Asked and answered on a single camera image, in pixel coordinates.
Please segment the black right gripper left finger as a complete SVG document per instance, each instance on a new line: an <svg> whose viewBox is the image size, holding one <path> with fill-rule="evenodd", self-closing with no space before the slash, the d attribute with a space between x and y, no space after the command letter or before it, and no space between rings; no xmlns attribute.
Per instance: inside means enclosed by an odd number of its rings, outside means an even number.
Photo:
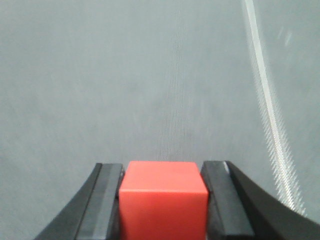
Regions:
<svg viewBox="0 0 320 240"><path fill-rule="evenodd" d="M35 238L119 240L119 188L124 175L120 163L97 163L78 192Z"/></svg>

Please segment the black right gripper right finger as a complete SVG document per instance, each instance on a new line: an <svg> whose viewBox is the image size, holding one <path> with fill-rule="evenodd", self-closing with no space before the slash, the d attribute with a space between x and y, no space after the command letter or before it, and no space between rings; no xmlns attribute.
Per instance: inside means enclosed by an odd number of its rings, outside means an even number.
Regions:
<svg viewBox="0 0 320 240"><path fill-rule="evenodd" d="M267 193L231 161L204 161L208 240L318 240L320 225Z"/></svg>

